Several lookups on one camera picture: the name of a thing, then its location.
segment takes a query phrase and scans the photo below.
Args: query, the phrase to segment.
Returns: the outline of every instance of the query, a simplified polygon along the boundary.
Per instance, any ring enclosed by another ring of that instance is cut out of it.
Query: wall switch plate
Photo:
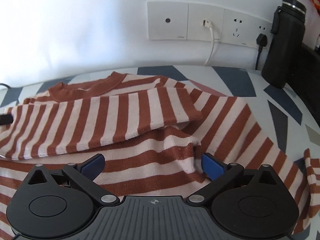
[[[188,3],[149,1],[148,33],[150,40],[186,40]]]
[[[211,41],[209,29],[203,26],[203,20],[209,20],[213,25],[214,40],[220,41],[222,33],[224,8],[201,4],[189,3],[188,13],[188,40]]]
[[[225,9],[221,42],[258,48],[257,37],[263,33],[268,38],[269,49],[273,35],[272,23],[242,12]]]

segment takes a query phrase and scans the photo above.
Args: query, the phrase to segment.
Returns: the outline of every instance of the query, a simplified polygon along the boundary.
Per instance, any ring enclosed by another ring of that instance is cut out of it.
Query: black water bottle
[[[274,36],[261,74],[277,88],[284,87],[291,62],[301,48],[305,15],[306,7],[297,0],[282,0],[274,13]]]

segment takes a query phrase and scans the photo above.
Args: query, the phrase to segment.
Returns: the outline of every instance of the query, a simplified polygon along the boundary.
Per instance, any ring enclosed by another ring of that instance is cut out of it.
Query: geometric pattern table cover
[[[19,88],[0,87],[0,113],[24,98],[49,87],[105,78],[113,70],[55,79]],[[260,127],[278,147],[305,172],[303,152],[310,149],[311,158],[320,158],[320,128],[305,104],[288,84],[277,89],[267,83],[261,72],[220,66],[150,66],[115,69],[119,73],[163,75],[217,96],[243,97]],[[320,213],[303,232],[292,235],[294,240],[320,240]]]

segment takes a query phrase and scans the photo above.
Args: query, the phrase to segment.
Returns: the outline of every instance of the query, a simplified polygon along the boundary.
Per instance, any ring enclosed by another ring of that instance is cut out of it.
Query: blue gripper pad
[[[88,179],[94,180],[103,171],[104,166],[105,159],[104,156],[100,154],[91,157],[89,160],[86,160],[84,163],[78,166],[77,170]]]
[[[211,180],[215,180],[217,177],[221,176],[225,172],[225,167],[223,166],[224,163],[220,164],[221,162],[213,157],[209,153],[205,153],[202,155],[201,158],[201,167],[205,174]]]

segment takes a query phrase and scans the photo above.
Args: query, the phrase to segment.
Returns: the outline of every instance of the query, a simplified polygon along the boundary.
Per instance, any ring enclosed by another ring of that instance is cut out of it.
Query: black cable
[[[257,44],[259,45],[258,49],[258,56],[257,56],[257,61],[256,61],[256,68],[255,70],[258,69],[258,63],[260,59],[260,54],[262,52],[263,47],[265,47],[268,44],[268,38],[266,35],[260,33],[259,36],[257,37]]]
[[[6,88],[8,88],[8,89],[10,89],[10,88],[11,88],[9,85],[4,84],[4,83],[0,83],[0,86],[4,86],[4,87],[6,87]]]
[[[258,49],[258,55],[257,55],[257,61],[256,61],[256,68],[255,68],[255,70],[258,70],[258,63],[259,63],[259,59],[260,59],[260,54],[261,54],[261,52],[262,52],[262,46],[260,45],[259,46],[259,49]]]

